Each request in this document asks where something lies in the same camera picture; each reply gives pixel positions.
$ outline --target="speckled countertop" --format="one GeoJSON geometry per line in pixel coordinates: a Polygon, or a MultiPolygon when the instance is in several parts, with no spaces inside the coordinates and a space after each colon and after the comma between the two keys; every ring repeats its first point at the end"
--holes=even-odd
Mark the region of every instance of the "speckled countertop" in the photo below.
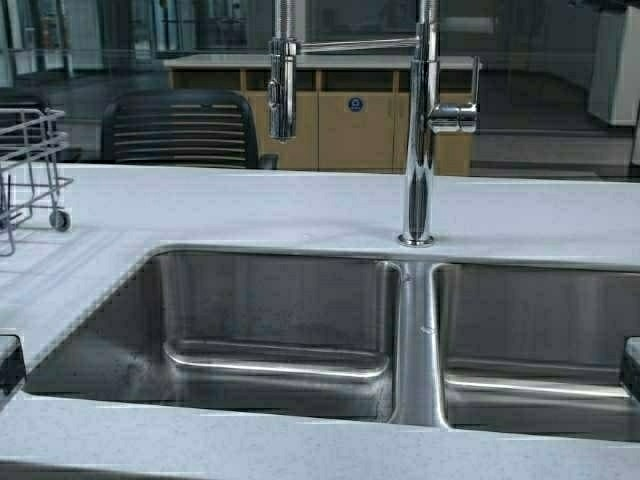
{"type": "MultiPolygon", "coordinates": [[[[28,368],[162,245],[358,253],[640,271],[633,184],[439,178],[434,247],[396,243],[393,175],[65,167],[74,228],[19,235],[0,259],[0,333],[28,368]]],[[[0,461],[179,478],[630,478],[640,446],[130,406],[19,393],[0,461]]]]}

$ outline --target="cart wheel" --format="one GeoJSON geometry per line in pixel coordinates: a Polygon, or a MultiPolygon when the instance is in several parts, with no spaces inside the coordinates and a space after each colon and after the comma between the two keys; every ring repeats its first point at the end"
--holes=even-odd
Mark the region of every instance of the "cart wheel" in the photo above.
{"type": "Polygon", "coordinates": [[[66,232],[71,228],[71,215],[63,210],[54,210],[49,215],[49,223],[58,232],[66,232]]]}

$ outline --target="pull-down faucet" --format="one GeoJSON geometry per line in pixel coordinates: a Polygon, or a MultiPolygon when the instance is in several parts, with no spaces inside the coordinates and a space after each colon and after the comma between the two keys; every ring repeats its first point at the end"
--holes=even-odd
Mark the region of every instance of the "pull-down faucet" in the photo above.
{"type": "Polygon", "coordinates": [[[270,135],[281,142],[296,133],[296,56],[299,53],[338,52],[415,47],[411,61],[411,114],[407,151],[404,226],[401,243],[424,247],[431,236],[431,193],[435,136],[443,132],[474,133],[478,118],[479,63],[473,62],[472,100],[441,104],[439,93],[439,0],[420,0],[415,37],[329,43],[300,43],[295,36],[295,0],[275,0],[275,37],[270,43],[270,135]]]}

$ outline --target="wooden cabinet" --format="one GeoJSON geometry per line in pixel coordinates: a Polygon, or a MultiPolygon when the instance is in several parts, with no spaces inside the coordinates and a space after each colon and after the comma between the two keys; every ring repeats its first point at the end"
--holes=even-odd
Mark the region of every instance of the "wooden cabinet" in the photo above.
{"type": "Polygon", "coordinates": [[[395,95],[319,93],[320,170],[391,172],[395,95]]]}
{"type": "MultiPolygon", "coordinates": [[[[471,99],[466,93],[443,93],[442,102],[464,103],[471,99]]],[[[399,93],[395,117],[395,151],[393,170],[403,172],[406,166],[409,140],[409,94],[399,93]]],[[[436,175],[469,176],[473,135],[465,133],[443,133],[436,138],[436,175]]]]}
{"type": "Polygon", "coordinates": [[[269,107],[265,92],[247,92],[261,153],[277,153],[280,170],[318,170],[318,95],[298,93],[296,138],[280,143],[269,137],[269,107]]]}
{"type": "MultiPolygon", "coordinates": [[[[277,153],[282,170],[401,173],[409,128],[409,74],[399,70],[301,69],[298,71],[297,136],[282,144],[269,138],[266,101],[269,70],[172,70],[174,88],[219,88],[244,95],[254,112],[259,151],[277,153]]],[[[443,80],[453,85],[451,80],[443,80]]],[[[463,79],[463,87],[468,79],[463,79]]],[[[444,102],[466,102],[444,93],[444,102]]],[[[467,176],[473,136],[441,134],[436,174],[467,176]]]]}

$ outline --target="stainless steel sink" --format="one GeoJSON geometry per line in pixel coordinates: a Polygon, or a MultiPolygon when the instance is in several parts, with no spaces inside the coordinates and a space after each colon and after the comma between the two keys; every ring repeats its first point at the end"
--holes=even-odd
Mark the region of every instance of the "stainless steel sink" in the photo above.
{"type": "Polygon", "coordinates": [[[434,280],[449,425],[640,441],[619,378],[640,275],[450,265],[434,280]]]}
{"type": "Polygon", "coordinates": [[[29,375],[26,392],[388,421],[401,273],[353,258],[171,251],[29,375]]]}

